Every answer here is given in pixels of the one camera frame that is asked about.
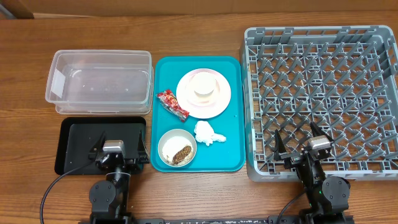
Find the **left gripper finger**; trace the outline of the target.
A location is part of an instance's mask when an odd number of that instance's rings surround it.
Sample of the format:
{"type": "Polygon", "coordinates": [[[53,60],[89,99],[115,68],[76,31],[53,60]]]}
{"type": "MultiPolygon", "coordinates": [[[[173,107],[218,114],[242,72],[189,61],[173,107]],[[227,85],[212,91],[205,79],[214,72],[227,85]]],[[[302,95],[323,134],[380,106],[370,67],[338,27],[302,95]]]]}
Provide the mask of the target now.
{"type": "Polygon", "coordinates": [[[94,143],[93,147],[90,149],[90,152],[100,152],[102,151],[103,145],[106,141],[106,133],[103,131],[99,137],[99,139],[94,143]]]}
{"type": "Polygon", "coordinates": [[[145,145],[144,136],[142,135],[142,131],[139,132],[137,151],[138,151],[139,159],[148,159],[149,158],[147,148],[145,145]]]}

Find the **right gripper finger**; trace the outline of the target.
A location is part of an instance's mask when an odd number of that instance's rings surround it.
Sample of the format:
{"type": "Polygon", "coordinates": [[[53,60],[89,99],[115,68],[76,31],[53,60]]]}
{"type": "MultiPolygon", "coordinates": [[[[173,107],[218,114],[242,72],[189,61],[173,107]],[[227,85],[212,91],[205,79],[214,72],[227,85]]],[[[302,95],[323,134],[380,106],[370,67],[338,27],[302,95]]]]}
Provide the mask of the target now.
{"type": "Polygon", "coordinates": [[[330,142],[333,142],[333,139],[326,132],[324,132],[314,121],[310,122],[310,127],[313,137],[325,136],[330,142]]]}
{"type": "Polygon", "coordinates": [[[274,138],[275,138],[274,152],[276,154],[285,154],[287,151],[285,149],[284,143],[277,129],[274,131],[274,138]]]}

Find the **grey bowl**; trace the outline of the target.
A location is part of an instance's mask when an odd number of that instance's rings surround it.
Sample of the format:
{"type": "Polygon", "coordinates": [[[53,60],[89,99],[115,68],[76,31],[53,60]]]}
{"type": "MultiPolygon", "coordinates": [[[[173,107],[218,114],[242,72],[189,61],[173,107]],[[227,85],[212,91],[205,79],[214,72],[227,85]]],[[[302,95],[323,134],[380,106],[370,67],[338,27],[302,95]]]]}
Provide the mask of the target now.
{"type": "Polygon", "coordinates": [[[168,166],[180,168],[187,166],[193,161],[197,153],[197,142],[195,138],[186,130],[172,129],[167,131],[159,140],[158,155],[160,159],[168,166]],[[185,146],[191,146],[191,153],[178,165],[173,165],[173,156],[185,146]]]}

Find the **brown food scrap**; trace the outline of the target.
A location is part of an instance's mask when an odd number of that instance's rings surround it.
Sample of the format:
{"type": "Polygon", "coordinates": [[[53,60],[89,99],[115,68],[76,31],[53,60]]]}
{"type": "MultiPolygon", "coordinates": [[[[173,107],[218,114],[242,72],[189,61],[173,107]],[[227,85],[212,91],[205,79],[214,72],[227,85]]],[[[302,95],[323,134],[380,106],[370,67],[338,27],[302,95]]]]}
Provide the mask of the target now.
{"type": "Polygon", "coordinates": [[[192,147],[187,145],[180,151],[178,151],[172,159],[173,165],[178,165],[181,163],[192,151],[192,147]]]}

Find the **red snack wrapper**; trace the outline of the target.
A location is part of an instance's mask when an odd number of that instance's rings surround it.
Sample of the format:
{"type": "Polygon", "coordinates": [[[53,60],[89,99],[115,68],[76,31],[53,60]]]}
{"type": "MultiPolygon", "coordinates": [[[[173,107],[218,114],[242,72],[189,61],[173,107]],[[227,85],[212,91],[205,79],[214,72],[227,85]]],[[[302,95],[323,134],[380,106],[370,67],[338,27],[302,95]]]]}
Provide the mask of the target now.
{"type": "Polygon", "coordinates": [[[171,90],[165,90],[156,94],[160,104],[170,113],[178,117],[181,122],[186,122],[189,112],[184,110],[178,103],[177,97],[171,90]]]}

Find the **white napkin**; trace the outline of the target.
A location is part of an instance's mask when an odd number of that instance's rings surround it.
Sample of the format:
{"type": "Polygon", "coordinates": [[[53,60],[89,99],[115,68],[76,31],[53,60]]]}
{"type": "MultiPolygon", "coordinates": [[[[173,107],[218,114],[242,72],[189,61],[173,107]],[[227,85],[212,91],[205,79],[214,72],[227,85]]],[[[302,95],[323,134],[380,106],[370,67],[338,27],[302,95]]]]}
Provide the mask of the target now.
{"type": "Polygon", "coordinates": [[[217,134],[207,121],[198,121],[194,129],[195,140],[210,146],[216,142],[226,142],[226,137],[222,134],[217,134]]]}

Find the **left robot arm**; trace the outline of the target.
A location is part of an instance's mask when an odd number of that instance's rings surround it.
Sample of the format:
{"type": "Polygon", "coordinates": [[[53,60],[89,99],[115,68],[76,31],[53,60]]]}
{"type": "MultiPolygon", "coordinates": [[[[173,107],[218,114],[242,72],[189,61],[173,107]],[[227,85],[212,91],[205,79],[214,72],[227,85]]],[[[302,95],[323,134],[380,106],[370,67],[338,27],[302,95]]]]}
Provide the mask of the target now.
{"type": "Polygon", "coordinates": [[[137,223],[127,210],[130,179],[140,174],[149,163],[142,131],[137,136],[137,145],[132,148],[137,157],[128,159],[122,140],[107,140],[105,133],[89,151],[89,160],[106,173],[104,180],[98,181],[89,191],[91,202],[90,223],[137,223]]]}

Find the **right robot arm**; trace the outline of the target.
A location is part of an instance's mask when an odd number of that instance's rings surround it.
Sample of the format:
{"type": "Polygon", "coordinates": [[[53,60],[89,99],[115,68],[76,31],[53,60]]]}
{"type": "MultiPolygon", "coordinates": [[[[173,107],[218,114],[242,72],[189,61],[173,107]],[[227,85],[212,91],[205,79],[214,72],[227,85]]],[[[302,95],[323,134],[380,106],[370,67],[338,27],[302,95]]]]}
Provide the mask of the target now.
{"type": "Polygon", "coordinates": [[[330,156],[334,140],[314,122],[310,123],[313,137],[300,151],[288,153],[278,131],[274,131],[274,159],[283,161],[285,169],[295,169],[303,183],[309,208],[299,211],[301,223],[353,223],[345,217],[349,209],[348,199],[351,185],[342,177],[327,177],[321,160],[330,156]]]}

